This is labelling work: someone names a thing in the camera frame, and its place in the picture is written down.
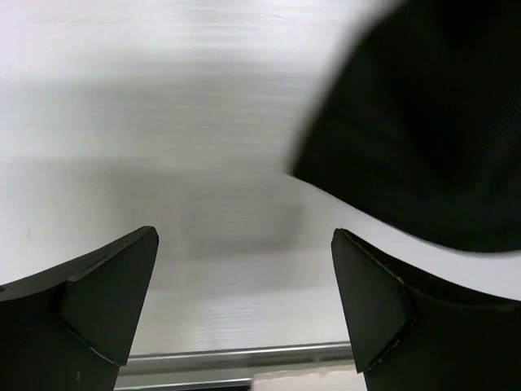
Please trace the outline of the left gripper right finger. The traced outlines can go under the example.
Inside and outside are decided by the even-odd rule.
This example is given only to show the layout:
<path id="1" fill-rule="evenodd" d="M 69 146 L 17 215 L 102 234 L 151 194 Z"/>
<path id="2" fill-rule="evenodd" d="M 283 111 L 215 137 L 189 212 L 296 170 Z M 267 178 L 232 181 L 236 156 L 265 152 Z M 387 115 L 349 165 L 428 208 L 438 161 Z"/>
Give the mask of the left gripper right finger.
<path id="1" fill-rule="evenodd" d="M 434 276 L 338 229 L 331 252 L 369 390 L 520 387 L 520 304 Z"/>

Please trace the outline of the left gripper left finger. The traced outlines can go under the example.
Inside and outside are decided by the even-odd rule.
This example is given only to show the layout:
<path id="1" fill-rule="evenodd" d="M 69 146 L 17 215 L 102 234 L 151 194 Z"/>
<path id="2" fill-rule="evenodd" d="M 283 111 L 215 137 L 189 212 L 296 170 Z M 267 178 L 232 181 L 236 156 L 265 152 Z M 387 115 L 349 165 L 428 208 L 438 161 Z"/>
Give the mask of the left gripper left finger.
<path id="1" fill-rule="evenodd" d="M 126 365 L 159 236 L 143 226 L 1 286 L 3 390 L 112 390 Z"/>

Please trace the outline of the black skirt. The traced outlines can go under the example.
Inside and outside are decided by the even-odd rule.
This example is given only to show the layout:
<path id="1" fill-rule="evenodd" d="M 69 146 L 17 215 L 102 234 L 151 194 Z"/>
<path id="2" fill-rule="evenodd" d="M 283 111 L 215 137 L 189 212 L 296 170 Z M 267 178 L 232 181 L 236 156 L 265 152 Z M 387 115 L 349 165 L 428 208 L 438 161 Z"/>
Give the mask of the black skirt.
<path id="1" fill-rule="evenodd" d="M 291 174 L 419 239 L 519 250 L 519 2 L 402 2 L 343 63 Z"/>

